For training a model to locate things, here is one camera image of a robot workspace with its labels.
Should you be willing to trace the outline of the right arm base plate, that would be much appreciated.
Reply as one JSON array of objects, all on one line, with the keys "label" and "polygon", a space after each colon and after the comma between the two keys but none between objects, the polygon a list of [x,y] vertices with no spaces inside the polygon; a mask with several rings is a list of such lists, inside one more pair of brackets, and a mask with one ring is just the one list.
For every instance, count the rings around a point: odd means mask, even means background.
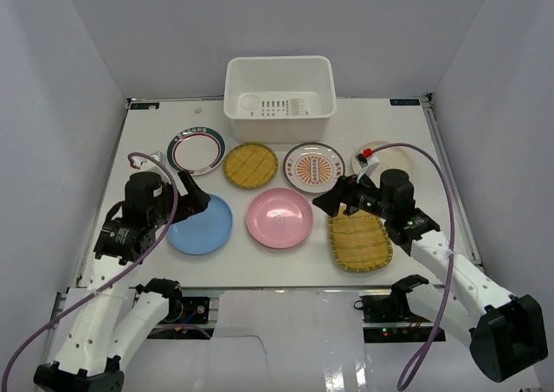
[{"label": "right arm base plate", "polygon": [[433,327],[423,317],[395,312],[389,295],[364,295],[353,307],[363,314],[366,344],[423,344]]}]

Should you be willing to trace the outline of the green rimmed white plate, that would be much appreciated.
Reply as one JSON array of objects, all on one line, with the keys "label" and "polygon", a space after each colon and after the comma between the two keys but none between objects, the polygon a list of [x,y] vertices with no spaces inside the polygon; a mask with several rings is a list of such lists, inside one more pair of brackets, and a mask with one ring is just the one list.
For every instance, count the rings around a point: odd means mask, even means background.
[{"label": "green rimmed white plate", "polygon": [[226,142],[219,132],[207,126],[194,126],[170,141],[166,157],[174,170],[187,170],[192,176],[200,176],[213,171],[225,153]]}]

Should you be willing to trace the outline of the pink plastic plate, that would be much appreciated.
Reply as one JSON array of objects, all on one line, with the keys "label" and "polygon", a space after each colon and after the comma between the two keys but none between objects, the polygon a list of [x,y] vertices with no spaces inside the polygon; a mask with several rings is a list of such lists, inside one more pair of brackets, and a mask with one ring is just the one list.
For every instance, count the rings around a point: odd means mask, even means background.
[{"label": "pink plastic plate", "polygon": [[307,199],[295,190],[262,191],[248,206],[246,225],[250,235],[265,247],[288,249],[312,232],[314,216]]}]

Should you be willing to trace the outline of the blue plastic plate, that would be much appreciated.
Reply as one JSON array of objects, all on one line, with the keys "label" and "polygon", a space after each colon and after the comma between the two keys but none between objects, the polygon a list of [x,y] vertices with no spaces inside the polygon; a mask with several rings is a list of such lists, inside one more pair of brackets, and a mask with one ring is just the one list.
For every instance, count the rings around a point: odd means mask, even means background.
[{"label": "blue plastic plate", "polygon": [[211,195],[204,212],[172,224],[166,237],[178,251],[188,255],[210,254],[229,239],[233,230],[233,214],[219,196]]}]

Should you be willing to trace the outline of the orange sunburst patterned plate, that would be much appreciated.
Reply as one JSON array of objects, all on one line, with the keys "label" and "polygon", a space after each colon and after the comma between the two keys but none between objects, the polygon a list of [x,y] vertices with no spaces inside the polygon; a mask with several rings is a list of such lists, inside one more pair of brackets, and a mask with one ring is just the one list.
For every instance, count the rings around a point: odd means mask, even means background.
[{"label": "orange sunburst patterned plate", "polygon": [[296,190],[319,195],[331,190],[345,173],[345,162],[331,146],[303,143],[293,147],[284,157],[283,173]]}]

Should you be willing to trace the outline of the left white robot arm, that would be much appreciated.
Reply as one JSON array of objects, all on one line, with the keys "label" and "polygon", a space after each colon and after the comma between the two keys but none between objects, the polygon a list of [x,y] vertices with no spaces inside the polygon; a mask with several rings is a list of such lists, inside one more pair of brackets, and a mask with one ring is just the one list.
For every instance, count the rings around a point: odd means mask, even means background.
[{"label": "left white robot arm", "polygon": [[159,228],[204,212],[210,197],[188,171],[179,179],[186,188],[178,193],[174,181],[157,172],[132,174],[125,198],[106,214],[94,245],[94,260],[87,296],[67,340],[51,363],[40,365],[35,385],[44,391],[120,391],[126,365],[161,320],[172,322],[183,311],[175,280],[152,279],[138,286],[138,309],[118,321],[128,288],[144,261],[161,242]]}]

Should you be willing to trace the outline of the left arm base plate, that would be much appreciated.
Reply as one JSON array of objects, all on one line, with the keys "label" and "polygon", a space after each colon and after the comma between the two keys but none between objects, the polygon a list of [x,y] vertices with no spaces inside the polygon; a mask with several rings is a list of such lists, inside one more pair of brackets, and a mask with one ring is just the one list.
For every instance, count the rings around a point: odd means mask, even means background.
[{"label": "left arm base plate", "polygon": [[209,340],[215,330],[217,309],[210,297],[183,297],[174,313],[148,335],[160,340]]}]

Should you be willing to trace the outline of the rectangular bamboo woven tray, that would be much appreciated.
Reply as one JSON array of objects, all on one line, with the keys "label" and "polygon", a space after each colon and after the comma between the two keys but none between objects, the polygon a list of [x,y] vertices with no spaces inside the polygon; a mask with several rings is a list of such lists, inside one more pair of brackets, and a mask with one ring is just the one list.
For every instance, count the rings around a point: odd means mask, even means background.
[{"label": "rectangular bamboo woven tray", "polygon": [[345,215],[342,207],[335,217],[328,217],[328,236],[338,265],[350,273],[368,273],[389,265],[393,248],[381,220],[358,211]]}]

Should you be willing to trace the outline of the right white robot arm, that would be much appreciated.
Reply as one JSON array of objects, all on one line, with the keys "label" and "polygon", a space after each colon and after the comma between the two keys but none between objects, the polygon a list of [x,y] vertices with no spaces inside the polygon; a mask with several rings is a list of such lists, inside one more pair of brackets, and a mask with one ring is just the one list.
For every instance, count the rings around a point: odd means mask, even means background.
[{"label": "right white robot arm", "polygon": [[530,295],[512,294],[449,248],[439,225],[416,207],[414,186],[405,171],[386,170],[379,185],[368,177],[341,176],[312,203],[330,217],[364,211],[383,219],[390,240],[443,282],[447,302],[420,275],[397,281],[390,301],[397,319],[409,322],[421,316],[438,322],[469,349],[480,371],[494,382],[547,358],[540,304]]}]

